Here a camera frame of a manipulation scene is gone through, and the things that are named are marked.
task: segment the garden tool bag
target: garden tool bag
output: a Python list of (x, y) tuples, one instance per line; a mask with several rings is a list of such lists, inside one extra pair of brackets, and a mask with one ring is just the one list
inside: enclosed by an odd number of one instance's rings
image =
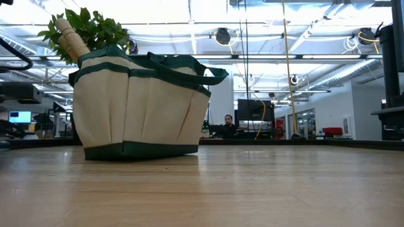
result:
[[(115, 45), (79, 58), (73, 117), (87, 160), (147, 159), (198, 151), (210, 92), (224, 69), (195, 58), (127, 56)], [(209, 69), (214, 77), (203, 76)]]

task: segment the green handle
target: green handle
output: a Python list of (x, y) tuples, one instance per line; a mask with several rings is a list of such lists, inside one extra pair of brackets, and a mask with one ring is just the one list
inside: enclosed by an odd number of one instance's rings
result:
[[(191, 56), (178, 56), (178, 57), (164, 57), (153, 53), (147, 53), (150, 60), (150, 66), (158, 73), (165, 76), (178, 79), (188, 83), (203, 84), (203, 85), (216, 85), (222, 82), (229, 74), (224, 69), (214, 67), (206, 67), (200, 64), (195, 58)], [(186, 73), (180, 73), (172, 70), (173, 67), (190, 67), (196, 71), (197, 76)], [(205, 70), (209, 69), (215, 77), (203, 76)]]

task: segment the person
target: person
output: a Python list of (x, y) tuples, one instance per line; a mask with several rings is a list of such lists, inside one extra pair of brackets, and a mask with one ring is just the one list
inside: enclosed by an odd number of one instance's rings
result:
[(227, 114), (225, 116), (225, 125), (223, 126), (223, 138), (233, 137), (236, 133), (237, 127), (233, 124), (233, 116)]

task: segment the ceiling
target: ceiling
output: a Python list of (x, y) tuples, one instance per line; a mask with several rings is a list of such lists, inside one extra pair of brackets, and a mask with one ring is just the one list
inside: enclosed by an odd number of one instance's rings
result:
[[(31, 51), (31, 55), (52, 55), (46, 43), (42, 42), (42, 37), (36, 34), (47, 29), (51, 15), (62, 13), (64, 8), (79, 12), (80, 8), (86, 7), (90, 11), (103, 13), (104, 17), (115, 19), (127, 28), (131, 38), (138, 44), (139, 54), (245, 55), (247, 49), (248, 54), (285, 54), (281, 1), (246, 0), (246, 9), (242, 1), (240, 10), (234, 2), (115, 0), (112, 4), (110, 1), (98, 0), (19, 0), (12, 6), (0, 7), (0, 35), (12, 40), (18, 47)], [(285, 17), (288, 21), (287, 42), (290, 54), (375, 54), (373, 45), (353, 45), (348, 40), (352, 34), (357, 35), (360, 28), (370, 27), (375, 32), (382, 22), (390, 24), (391, 7), (375, 7), (373, 0), (350, 2), (352, 4), (335, 4), (337, 0), (287, 1)], [(218, 28), (227, 28), (229, 31), (232, 37), (230, 43), (233, 44), (231, 48), (219, 45), (215, 40), (214, 34)], [(10, 53), (1, 50), (0, 55), (7, 56)], [(12, 64), (0, 58), (0, 64), (5, 63)], [(304, 79), (300, 84), (309, 84), (346, 63), (293, 62), (290, 73)], [(228, 62), (226, 65), (230, 66), (234, 74), (234, 88), (245, 89), (242, 79), (244, 63)], [(288, 85), (284, 61), (249, 62), (248, 69), (249, 82), (254, 88), (281, 90)], [(65, 82), (68, 74), (75, 70), (74, 67), (64, 67), (60, 62), (52, 62), (30, 69), (25, 75), (12, 73), (2, 75), (0, 79), (42, 80), (47, 84), (37, 85), (41, 90), (71, 91), (72, 88)], [(370, 77), (373, 75), (365, 75), (363, 79)], [(69, 94), (58, 96), (56, 98), (72, 99)]]

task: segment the black cable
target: black cable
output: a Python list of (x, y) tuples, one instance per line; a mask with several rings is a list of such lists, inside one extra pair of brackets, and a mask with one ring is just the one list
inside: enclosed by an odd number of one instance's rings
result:
[(26, 66), (21, 66), (21, 67), (12, 67), (12, 66), (0, 66), (0, 70), (16, 70), (16, 71), (24, 71), (32, 68), (33, 64), (32, 61), (25, 57), (23, 54), (18, 52), (16, 49), (12, 48), (12, 46), (8, 45), (6, 41), (4, 41), (2, 38), (0, 38), (0, 45), (2, 45), (6, 50), (8, 50), (10, 53), (14, 54), (21, 60), (25, 61), (27, 63)]
[[(238, 6), (238, 9), (239, 9), (239, 12), (240, 12), (240, 1), (238, 1), (237, 2), (237, 6)], [(246, 11), (246, 13), (247, 13), (247, 5), (246, 4), (244, 4), (244, 9), (245, 9), (245, 11)], [(249, 109), (249, 113), (250, 113), (250, 115), (252, 116), (252, 113), (251, 113), (251, 105), (250, 105), (250, 97), (249, 97), (249, 87), (248, 87), (248, 60), (249, 60), (249, 52), (248, 52), (248, 22), (247, 22), (247, 18), (246, 18), (246, 35), (247, 35), (247, 44), (246, 44), (246, 49), (247, 49), (247, 64), (246, 64), (246, 59), (244, 58), (244, 42), (243, 42), (243, 40), (242, 40), (242, 25), (241, 25), (241, 18), (239, 18), (239, 24), (240, 24), (240, 39), (241, 39), (241, 49), (242, 49), (242, 55), (243, 55), (243, 58), (242, 58), (242, 60), (243, 60), (243, 63), (244, 63), (244, 75), (245, 75), (245, 78), (246, 78), (246, 90), (247, 90), (247, 104), (248, 104), (248, 109)], [(254, 125), (254, 121), (252, 121), (252, 128), (254, 129), (254, 133), (256, 133), (256, 130), (255, 130), (255, 125)], [(250, 130), (250, 123), (249, 123), (249, 120), (247, 121), (247, 129), (248, 129), (248, 132), (249, 132), (249, 130)]]

